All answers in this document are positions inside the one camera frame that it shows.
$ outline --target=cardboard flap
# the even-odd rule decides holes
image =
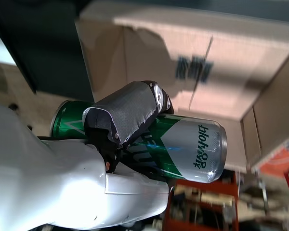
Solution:
[[[80,15],[86,20],[113,22],[132,28],[167,28],[172,31],[212,32],[221,39],[248,40],[254,44],[289,49],[289,24],[244,16],[172,6],[98,0]]]
[[[289,59],[254,105],[260,162],[289,141]]]

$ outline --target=cardboard box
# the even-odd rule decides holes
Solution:
[[[289,138],[289,25],[94,1],[76,26],[96,101],[135,80],[158,82],[177,115],[225,127],[226,168],[233,170],[256,167]],[[193,56],[206,57],[212,68],[192,98],[196,81],[175,73],[180,57]]]

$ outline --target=orange object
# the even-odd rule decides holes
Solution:
[[[263,174],[284,177],[284,174],[289,172],[289,149],[282,148],[278,151],[260,167],[260,171]]]

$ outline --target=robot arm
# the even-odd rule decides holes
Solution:
[[[159,113],[173,114],[166,92],[153,81],[132,82],[95,103],[83,113],[89,144],[97,147],[108,172],[119,162],[119,149],[133,143]]]

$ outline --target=soda can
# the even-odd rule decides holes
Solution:
[[[64,102],[53,118],[51,136],[86,139],[82,112],[92,103]],[[223,172],[227,154],[225,129],[215,121],[161,114],[127,150],[121,162],[152,176],[210,183]]]

